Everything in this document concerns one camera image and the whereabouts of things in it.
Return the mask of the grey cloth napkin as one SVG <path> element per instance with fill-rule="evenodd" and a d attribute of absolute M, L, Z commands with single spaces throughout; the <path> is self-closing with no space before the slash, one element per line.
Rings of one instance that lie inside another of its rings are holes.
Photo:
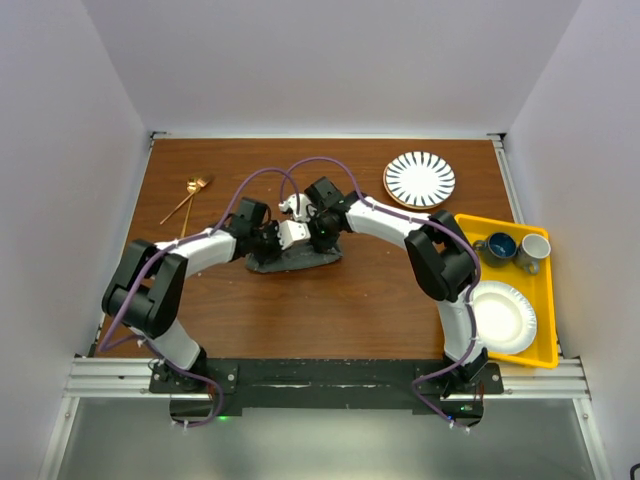
<path fill-rule="evenodd" d="M 270 274 L 311 269 L 339 261 L 343 252 L 339 245 L 327 252 L 317 252 L 311 244 L 300 244 L 285 250 L 279 258 L 260 264 L 253 254 L 247 256 L 245 268 L 254 273 Z"/>

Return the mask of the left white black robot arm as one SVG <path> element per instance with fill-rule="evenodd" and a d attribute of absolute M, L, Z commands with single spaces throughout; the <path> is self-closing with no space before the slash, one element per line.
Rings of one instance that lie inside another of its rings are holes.
<path fill-rule="evenodd" d="M 206 351 L 178 320 L 185 281 L 248 255 L 265 260 L 281 254 L 278 232 L 270 207 L 244 197 L 235 212 L 198 234 L 168 243 L 133 241 L 102 298 L 102 311 L 112 323 L 99 349 L 113 348 L 114 330 L 123 325 L 165 362 L 183 391 L 210 387 Z"/>

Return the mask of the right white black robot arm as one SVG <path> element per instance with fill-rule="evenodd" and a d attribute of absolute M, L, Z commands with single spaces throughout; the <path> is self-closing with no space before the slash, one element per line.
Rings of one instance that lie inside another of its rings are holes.
<path fill-rule="evenodd" d="M 309 229 L 322 250 L 343 232 L 369 235 L 403 249 L 420 289 L 437 304 L 444 333 L 448 386 L 469 392 L 481 380 L 488 353 L 478 338 L 472 293 L 480 278 L 477 254 L 453 216 L 441 210 L 420 218 L 365 197 L 343 194 L 323 177 L 305 189 Z"/>

